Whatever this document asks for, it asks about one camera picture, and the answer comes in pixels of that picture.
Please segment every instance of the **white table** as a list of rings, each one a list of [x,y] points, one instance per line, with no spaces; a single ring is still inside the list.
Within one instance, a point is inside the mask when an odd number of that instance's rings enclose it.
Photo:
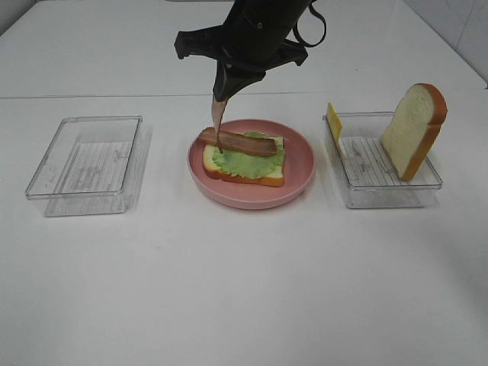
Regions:
[[[301,196],[258,212],[191,180],[208,96],[0,101],[0,364],[485,365],[486,92],[445,97],[439,205],[348,210],[324,153],[326,102],[388,110],[396,97],[236,96],[226,119],[288,124],[317,157]],[[24,189],[58,123],[107,114],[153,127],[138,207],[43,218]]]
[[[0,98],[210,95],[215,62],[179,60],[178,31],[222,24],[229,2],[38,2],[0,37]],[[268,72],[242,93],[403,93],[416,82],[482,89],[481,79],[400,0],[321,0],[328,35],[301,66]],[[308,11],[305,39],[321,24]]]

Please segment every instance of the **yellow cheese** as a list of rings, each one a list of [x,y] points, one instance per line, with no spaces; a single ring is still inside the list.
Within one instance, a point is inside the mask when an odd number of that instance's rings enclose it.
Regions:
[[[327,105],[326,116],[329,122],[330,130],[332,132],[332,135],[334,136],[335,145],[339,148],[339,137],[341,136],[342,132],[342,122],[336,111],[334,110],[334,106],[332,105],[332,103],[329,103]]]

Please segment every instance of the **white bread slice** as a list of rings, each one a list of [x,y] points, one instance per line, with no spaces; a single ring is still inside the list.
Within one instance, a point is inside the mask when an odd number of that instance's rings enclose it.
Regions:
[[[447,112],[444,97],[433,85],[415,84],[406,92],[381,135],[383,148],[401,179],[408,181],[415,176]]]
[[[284,184],[284,171],[282,165],[278,165],[273,172],[257,179],[244,178],[240,175],[233,177],[232,175],[221,171],[220,167],[214,163],[213,156],[215,149],[218,148],[214,145],[206,145],[204,148],[202,160],[204,170],[209,177],[213,179],[220,179],[222,181],[231,181],[234,183],[251,183],[256,185],[268,185],[272,187],[281,187]]]

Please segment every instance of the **pink plate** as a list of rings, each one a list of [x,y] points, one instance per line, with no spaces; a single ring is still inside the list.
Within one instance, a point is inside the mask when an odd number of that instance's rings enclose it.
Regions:
[[[284,185],[279,188],[265,187],[209,178],[202,164],[204,143],[195,140],[188,150],[188,165],[195,183],[208,197],[227,206],[260,210],[293,200],[309,184],[315,172],[315,156],[312,146],[297,131],[270,120],[231,120],[222,124],[221,129],[235,133],[259,131],[270,136],[283,136],[286,153]]]

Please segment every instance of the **clear plastic container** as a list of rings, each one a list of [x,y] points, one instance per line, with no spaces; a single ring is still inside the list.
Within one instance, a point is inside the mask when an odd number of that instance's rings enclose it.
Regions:
[[[139,197],[146,165],[141,123],[141,116],[64,119],[26,198],[45,217],[125,212]]]
[[[428,158],[416,176],[402,181],[384,151],[380,136],[393,112],[339,113],[339,145],[326,126],[326,149],[348,208],[425,207],[437,200],[442,180]]]

